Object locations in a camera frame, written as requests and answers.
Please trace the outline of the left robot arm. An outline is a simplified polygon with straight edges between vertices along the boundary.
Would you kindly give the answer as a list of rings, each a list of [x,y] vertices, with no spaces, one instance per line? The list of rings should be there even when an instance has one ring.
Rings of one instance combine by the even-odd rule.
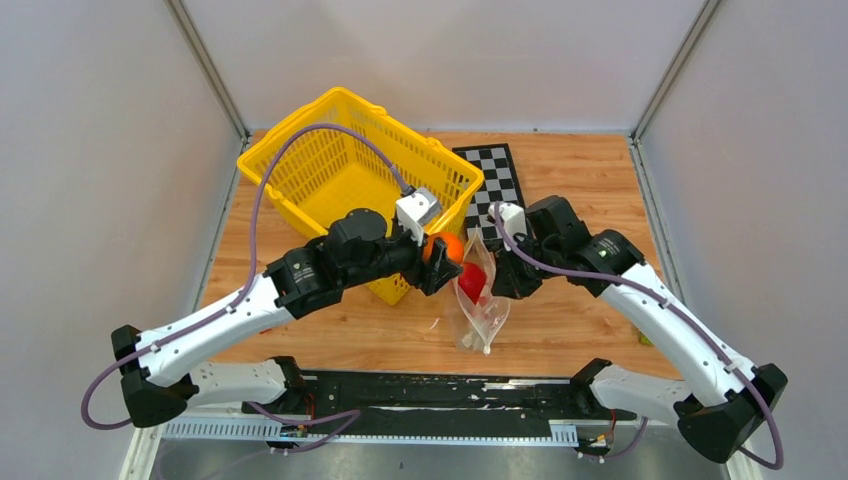
[[[417,237],[359,208],[326,235],[288,251],[232,294],[169,325],[117,328],[111,343],[130,423],[166,423],[194,406],[228,402],[273,404],[298,411],[306,386],[287,360],[216,364],[210,357],[246,338],[341,302],[352,287],[401,276],[425,295],[462,271],[463,250],[450,233]]]

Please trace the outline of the red apple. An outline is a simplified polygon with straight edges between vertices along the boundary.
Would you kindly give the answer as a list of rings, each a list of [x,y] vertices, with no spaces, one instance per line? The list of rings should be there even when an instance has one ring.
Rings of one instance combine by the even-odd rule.
[[[473,262],[463,262],[462,268],[457,278],[458,287],[472,304],[478,304],[486,286],[487,275],[481,266]]]

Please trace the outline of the orange tangerine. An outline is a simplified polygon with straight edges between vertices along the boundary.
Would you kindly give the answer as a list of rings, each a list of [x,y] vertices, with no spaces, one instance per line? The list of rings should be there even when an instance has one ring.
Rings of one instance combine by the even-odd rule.
[[[422,252],[422,260],[428,263],[434,251],[436,243],[441,241],[445,245],[447,258],[457,264],[461,264],[464,258],[464,245],[460,238],[451,232],[439,232],[428,236]]]

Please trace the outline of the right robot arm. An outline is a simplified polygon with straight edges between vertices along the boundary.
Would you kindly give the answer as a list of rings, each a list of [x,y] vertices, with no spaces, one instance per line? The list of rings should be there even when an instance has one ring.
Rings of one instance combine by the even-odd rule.
[[[773,410],[788,379],[774,364],[756,365],[699,320],[622,233],[592,233],[570,203],[552,195],[527,208],[495,202],[488,210],[501,237],[493,295],[524,299],[562,277],[624,315],[676,368],[669,380],[596,358],[572,380],[571,403],[584,417],[623,410],[675,427],[704,458],[724,463],[746,453],[761,426],[785,462]]]

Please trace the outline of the yellow plastic basket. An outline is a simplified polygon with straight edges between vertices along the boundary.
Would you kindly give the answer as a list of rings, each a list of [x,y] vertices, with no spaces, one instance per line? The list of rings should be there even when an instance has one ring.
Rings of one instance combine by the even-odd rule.
[[[442,204],[425,235],[459,237],[483,181],[478,168],[438,140],[342,87],[289,115],[244,153],[238,166],[307,243],[359,208],[398,223],[395,202],[419,187]],[[363,285],[389,304],[413,288],[399,275]]]

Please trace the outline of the polka dot zip bag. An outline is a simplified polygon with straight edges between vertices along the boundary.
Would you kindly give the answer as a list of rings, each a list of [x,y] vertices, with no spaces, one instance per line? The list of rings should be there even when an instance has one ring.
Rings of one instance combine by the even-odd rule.
[[[479,227],[469,231],[462,266],[463,272],[449,284],[445,319],[458,350],[488,356],[509,317],[511,302],[492,294],[495,258]]]

